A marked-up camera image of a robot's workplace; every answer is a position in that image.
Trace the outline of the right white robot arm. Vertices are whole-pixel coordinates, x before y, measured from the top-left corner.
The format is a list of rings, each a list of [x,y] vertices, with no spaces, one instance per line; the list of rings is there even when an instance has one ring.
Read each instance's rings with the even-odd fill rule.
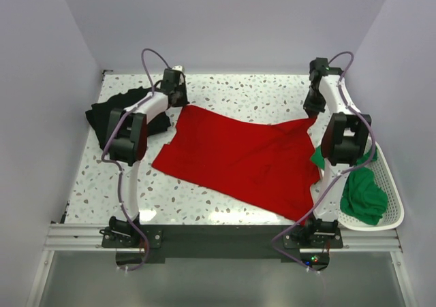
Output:
[[[344,75],[341,68],[329,66],[327,58],[313,59],[309,63],[309,92],[303,103],[310,118],[330,112],[320,144],[324,158],[320,195],[313,200],[314,218],[326,223],[338,221],[347,177],[365,152],[371,127],[371,117],[362,114],[349,96]]]

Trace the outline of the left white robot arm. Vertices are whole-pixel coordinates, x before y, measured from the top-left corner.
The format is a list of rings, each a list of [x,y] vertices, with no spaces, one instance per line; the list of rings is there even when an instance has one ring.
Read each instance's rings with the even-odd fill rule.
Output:
[[[114,217],[120,221],[134,221],[140,214],[138,172],[147,150],[151,121],[170,108],[189,103],[183,66],[165,69],[158,84],[159,87],[153,87],[145,97],[126,108],[115,108],[110,112],[102,161],[118,167]]]

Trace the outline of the red t shirt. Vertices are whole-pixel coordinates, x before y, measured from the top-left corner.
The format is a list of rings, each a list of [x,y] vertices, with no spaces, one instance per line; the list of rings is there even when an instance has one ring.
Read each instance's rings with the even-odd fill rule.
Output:
[[[308,134],[314,123],[261,125],[186,106],[152,166],[297,221],[313,207],[311,185],[320,179]]]

